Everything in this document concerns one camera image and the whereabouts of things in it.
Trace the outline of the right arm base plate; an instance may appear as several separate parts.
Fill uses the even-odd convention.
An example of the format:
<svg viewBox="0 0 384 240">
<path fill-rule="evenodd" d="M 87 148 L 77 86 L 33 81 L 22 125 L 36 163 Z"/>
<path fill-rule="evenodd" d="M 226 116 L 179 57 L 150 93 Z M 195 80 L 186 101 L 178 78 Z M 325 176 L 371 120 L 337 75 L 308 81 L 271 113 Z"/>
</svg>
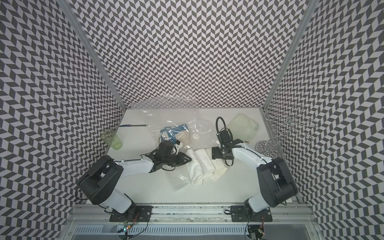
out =
<svg viewBox="0 0 384 240">
<path fill-rule="evenodd" d="M 256 213 L 246 206 L 230 206 L 230 215 L 232 222 L 269 223 L 273 221 L 270 209 L 264 209 Z"/>
</svg>

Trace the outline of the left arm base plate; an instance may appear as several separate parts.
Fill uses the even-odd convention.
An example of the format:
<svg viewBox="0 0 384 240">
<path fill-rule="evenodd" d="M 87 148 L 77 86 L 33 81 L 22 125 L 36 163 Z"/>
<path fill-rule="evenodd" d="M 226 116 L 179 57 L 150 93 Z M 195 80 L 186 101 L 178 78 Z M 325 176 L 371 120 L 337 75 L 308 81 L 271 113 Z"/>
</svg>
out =
<svg viewBox="0 0 384 240">
<path fill-rule="evenodd" d="M 150 205 L 132 205 L 125 213 L 121 214 L 113 210 L 110 215 L 110 222 L 148 222 L 152 215 L 153 206 Z"/>
</svg>

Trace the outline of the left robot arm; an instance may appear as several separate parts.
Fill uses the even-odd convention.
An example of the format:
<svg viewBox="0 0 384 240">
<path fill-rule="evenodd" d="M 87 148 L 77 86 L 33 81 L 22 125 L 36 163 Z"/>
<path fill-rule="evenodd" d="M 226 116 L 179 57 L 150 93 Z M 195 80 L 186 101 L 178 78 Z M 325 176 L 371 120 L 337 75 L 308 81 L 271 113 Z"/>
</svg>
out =
<svg viewBox="0 0 384 240">
<path fill-rule="evenodd" d="M 104 205 L 124 214 L 134 202 L 116 189 L 119 180 L 137 174 L 151 174 L 163 166 L 176 168 L 190 163 L 192 158 L 178 150 L 180 144 L 179 141 L 175 144 L 163 141 L 138 160 L 116 161 L 108 155 L 103 156 L 80 177 L 77 189 L 93 205 Z"/>
</svg>

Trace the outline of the clear plastic vacuum bag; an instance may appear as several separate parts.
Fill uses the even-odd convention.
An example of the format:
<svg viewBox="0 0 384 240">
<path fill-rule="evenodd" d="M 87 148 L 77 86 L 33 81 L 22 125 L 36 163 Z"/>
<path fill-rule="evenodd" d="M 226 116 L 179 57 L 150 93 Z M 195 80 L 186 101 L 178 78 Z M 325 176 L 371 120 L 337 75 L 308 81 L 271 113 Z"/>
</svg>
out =
<svg viewBox="0 0 384 240">
<path fill-rule="evenodd" d="M 197 101 L 179 96 L 159 96 L 130 105 L 141 116 L 160 147 L 171 145 L 171 157 L 162 169 L 174 190 L 187 185 L 202 186 L 205 180 L 217 181 L 228 170 L 221 159 L 214 160 L 212 148 L 219 142 L 212 121 L 198 111 Z"/>
</svg>

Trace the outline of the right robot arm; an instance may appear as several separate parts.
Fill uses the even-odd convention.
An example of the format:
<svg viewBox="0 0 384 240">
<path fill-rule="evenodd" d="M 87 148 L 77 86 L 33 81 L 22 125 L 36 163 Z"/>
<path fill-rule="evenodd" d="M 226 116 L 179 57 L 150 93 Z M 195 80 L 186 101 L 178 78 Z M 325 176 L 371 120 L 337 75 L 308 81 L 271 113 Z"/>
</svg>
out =
<svg viewBox="0 0 384 240">
<path fill-rule="evenodd" d="M 288 165 L 282 158 L 272 159 L 249 148 L 243 141 L 233 139 L 232 132 L 223 128 L 217 131 L 219 147 L 212 148 L 212 158 L 240 160 L 256 172 L 259 192 L 245 200 L 252 213 L 276 207 L 298 193 Z"/>
</svg>

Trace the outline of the white towel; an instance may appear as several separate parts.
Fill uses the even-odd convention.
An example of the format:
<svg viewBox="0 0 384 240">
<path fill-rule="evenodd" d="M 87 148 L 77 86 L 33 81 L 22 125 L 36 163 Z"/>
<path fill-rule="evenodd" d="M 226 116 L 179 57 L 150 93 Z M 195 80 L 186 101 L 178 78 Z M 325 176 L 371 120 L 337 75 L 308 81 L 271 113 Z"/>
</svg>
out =
<svg viewBox="0 0 384 240">
<path fill-rule="evenodd" d="M 204 179 L 220 179 L 228 170 L 222 159 L 213 159 L 212 149 L 189 149 L 186 155 L 192 160 L 186 164 L 192 185 L 201 186 Z"/>
</svg>

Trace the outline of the blue and cream towel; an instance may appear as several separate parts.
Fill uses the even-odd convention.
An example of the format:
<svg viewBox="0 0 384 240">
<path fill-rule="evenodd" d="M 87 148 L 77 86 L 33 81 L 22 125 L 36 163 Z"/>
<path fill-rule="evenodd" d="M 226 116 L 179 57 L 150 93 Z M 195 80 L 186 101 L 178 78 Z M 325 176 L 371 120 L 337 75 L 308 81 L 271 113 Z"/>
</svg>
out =
<svg viewBox="0 0 384 240">
<path fill-rule="evenodd" d="M 162 141 L 170 141 L 175 144 L 176 140 L 179 140 L 183 143 L 183 146 L 191 143 L 191 134 L 186 124 L 165 127 L 160 130 L 160 135 Z"/>
</svg>

